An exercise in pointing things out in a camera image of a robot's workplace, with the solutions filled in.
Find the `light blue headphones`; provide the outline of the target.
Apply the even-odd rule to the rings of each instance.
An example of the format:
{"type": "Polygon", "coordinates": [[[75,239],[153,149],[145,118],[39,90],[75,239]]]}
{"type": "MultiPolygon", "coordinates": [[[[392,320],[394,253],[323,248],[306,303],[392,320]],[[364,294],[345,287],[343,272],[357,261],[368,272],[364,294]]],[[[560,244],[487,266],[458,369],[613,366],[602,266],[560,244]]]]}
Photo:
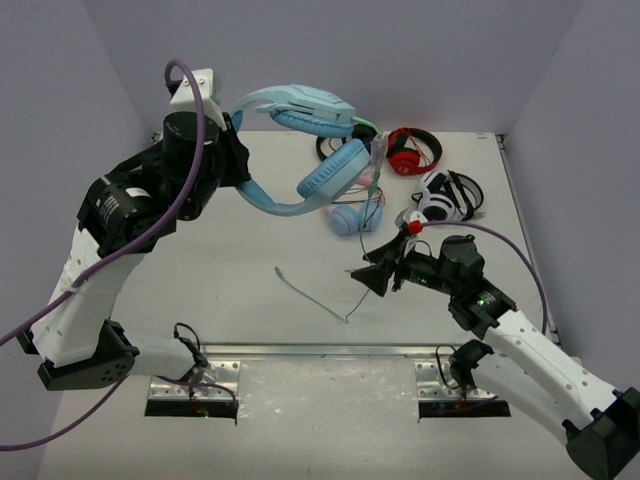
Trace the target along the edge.
{"type": "Polygon", "coordinates": [[[303,136],[343,138],[355,126],[354,106],[326,90],[300,84],[264,87],[239,99],[230,112],[237,132],[249,112],[265,114],[283,127],[284,157],[276,158],[276,150],[268,148],[269,165],[263,172],[285,185],[295,174],[302,178],[296,184],[298,201],[275,200],[259,184],[258,174],[236,187],[238,194],[256,209],[279,217],[293,217],[321,209],[342,196],[371,166],[368,154],[358,139],[349,141],[323,162],[317,160],[311,146],[296,145],[303,136]]]}

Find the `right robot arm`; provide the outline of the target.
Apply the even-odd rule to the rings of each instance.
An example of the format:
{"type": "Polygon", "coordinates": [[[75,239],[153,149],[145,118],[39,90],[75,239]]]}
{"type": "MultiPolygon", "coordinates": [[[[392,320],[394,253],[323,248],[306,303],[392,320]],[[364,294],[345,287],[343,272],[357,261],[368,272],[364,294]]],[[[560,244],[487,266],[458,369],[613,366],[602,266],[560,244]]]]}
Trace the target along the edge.
{"type": "Polygon", "coordinates": [[[379,296],[406,282],[449,297],[456,323],[473,334],[449,360],[463,392],[479,388],[549,431],[591,479],[614,479],[639,453],[639,392],[621,391],[547,338],[484,275],[471,235],[452,235],[438,256],[419,253],[400,233],[370,252],[352,279],[379,296]]]}

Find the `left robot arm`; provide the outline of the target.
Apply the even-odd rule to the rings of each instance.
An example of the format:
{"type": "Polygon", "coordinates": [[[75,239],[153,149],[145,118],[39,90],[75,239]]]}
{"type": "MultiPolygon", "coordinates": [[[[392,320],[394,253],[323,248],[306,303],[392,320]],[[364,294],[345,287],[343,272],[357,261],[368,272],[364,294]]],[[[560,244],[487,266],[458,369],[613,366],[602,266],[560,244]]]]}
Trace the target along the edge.
{"type": "Polygon", "coordinates": [[[56,307],[17,336],[25,353],[41,357],[37,373],[47,390],[100,389],[131,375],[201,382],[209,362],[196,342],[135,334],[112,312],[127,278],[161,238],[178,222],[196,220],[218,188],[249,179],[237,121],[229,114],[223,121],[205,121],[196,171],[196,116],[176,112],[164,118],[158,142],[89,187],[50,299],[56,307]]]}

